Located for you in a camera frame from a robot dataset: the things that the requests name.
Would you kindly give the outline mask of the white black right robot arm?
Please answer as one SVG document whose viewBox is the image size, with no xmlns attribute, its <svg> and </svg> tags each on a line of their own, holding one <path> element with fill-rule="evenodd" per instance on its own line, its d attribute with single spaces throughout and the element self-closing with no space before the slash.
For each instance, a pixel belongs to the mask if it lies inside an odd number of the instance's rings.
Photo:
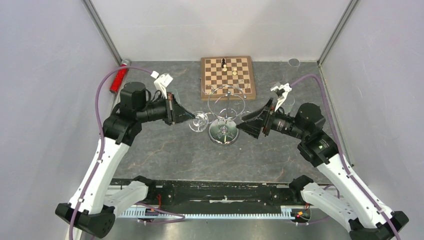
<svg viewBox="0 0 424 240">
<path fill-rule="evenodd" d="M 242 118 L 236 127 L 253 138 L 275 131 L 300 140 L 301 156 L 324 174 L 341 194 L 329 194 L 310 177 L 302 175 L 289 184 L 289 199 L 295 204 L 311 204 L 343 226 L 353 240 L 398 238 L 409 222 L 402 211 L 384 204 L 364 184 L 339 151 L 337 143 L 323 131 L 325 117 L 313 103 L 302 104 L 295 116 L 277 112 L 266 105 Z"/>
</svg>

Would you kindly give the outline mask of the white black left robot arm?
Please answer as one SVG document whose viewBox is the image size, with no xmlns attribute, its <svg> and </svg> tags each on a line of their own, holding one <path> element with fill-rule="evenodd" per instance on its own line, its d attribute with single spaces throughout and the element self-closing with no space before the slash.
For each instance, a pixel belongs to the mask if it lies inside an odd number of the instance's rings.
<svg viewBox="0 0 424 240">
<path fill-rule="evenodd" d="M 106 193 L 122 158 L 141 132 L 142 124 L 161 120 L 172 126 L 194 119 L 172 93 L 165 92 L 149 101 L 149 91 L 141 82 L 130 82 L 120 92 L 120 102 L 102 124 L 100 140 L 93 160 L 75 194 L 68 202 L 59 203 L 55 214 L 97 238 L 104 238 L 115 219 L 131 205 L 157 198 L 150 180 L 137 177 L 129 186 L 107 197 Z"/>
</svg>

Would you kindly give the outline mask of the chrome wine glass rack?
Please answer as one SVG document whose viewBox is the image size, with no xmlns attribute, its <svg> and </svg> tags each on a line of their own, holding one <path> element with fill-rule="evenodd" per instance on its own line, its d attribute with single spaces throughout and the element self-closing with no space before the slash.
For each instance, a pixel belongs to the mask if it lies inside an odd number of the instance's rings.
<svg viewBox="0 0 424 240">
<path fill-rule="evenodd" d="M 225 90 L 226 93 L 211 102 L 213 94 L 218 90 Z M 230 101 L 232 97 L 235 97 L 242 102 L 241 110 L 237 111 L 230 107 Z M 215 105 L 217 105 L 221 99 L 225 100 L 226 106 L 219 113 L 216 113 Z M 214 117 L 214 120 L 208 124 L 207 132 L 208 137 L 214 144 L 218 146 L 230 146 L 238 140 L 240 131 L 237 128 L 235 120 L 247 112 L 246 100 L 247 95 L 245 94 L 245 91 L 235 85 L 224 85 L 215 88 L 211 91 L 211 93 L 208 94 L 207 107 Z"/>
</svg>

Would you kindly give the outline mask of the wooden chessboard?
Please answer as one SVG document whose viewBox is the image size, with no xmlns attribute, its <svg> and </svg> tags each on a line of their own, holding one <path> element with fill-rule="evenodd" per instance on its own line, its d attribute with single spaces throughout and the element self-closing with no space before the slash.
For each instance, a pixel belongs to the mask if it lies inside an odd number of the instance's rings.
<svg viewBox="0 0 424 240">
<path fill-rule="evenodd" d="M 222 70 L 222 59 L 225 59 L 227 71 Z M 254 79 L 252 58 L 250 56 L 210 56 L 202 57 L 201 77 L 200 77 L 200 98 L 207 101 L 208 94 L 212 90 L 224 85 L 238 86 L 247 95 L 247 100 L 257 98 L 256 83 Z M 233 68 L 237 68 L 237 75 L 233 75 Z M 218 90 L 212 95 L 212 100 L 216 100 L 226 93 L 225 90 Z"/>
</svg>

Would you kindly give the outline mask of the red cylindrical can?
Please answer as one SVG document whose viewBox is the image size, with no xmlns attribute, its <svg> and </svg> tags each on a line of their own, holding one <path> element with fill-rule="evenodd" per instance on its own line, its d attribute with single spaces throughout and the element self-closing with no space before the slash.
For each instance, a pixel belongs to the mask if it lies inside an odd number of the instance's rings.
<svg viewBox="0 0 424 240">
<path fill-rule="evenodd" d="M 120 64 L 121 67 L 130 66 L 130 65 L 131 65 L 131 60 L 129 60 L 129 59 L 123 59 L 121 61 L 121 64 Z M 109 88 L 109 91 L 111 93 L 113 93 L 115 95 L 118 94 L 119 89 L 120 89 L 120 87 L 123 83 L 124 77 L 126 76 L 127 72 L 128 72 L 128 69 L 125 68 L 125 69 L 120 69 L 116 73 L 115 78 L 114 78 L 114 80 L 113 80 L 113 82 L 112 82 L 112 84 Z"/>
</svg>

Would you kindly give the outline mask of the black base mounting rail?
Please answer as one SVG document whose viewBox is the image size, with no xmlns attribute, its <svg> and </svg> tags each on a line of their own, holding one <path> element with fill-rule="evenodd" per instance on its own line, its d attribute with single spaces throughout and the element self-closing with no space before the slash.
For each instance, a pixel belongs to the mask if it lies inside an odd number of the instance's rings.
<svg viewBox="0 0 424 240">
<path fill-rule="evenodd" d="M 287 183 L 150 180 L 144 203 L 179 214 L 277 214 L 306 203 Z"/>
</svg>

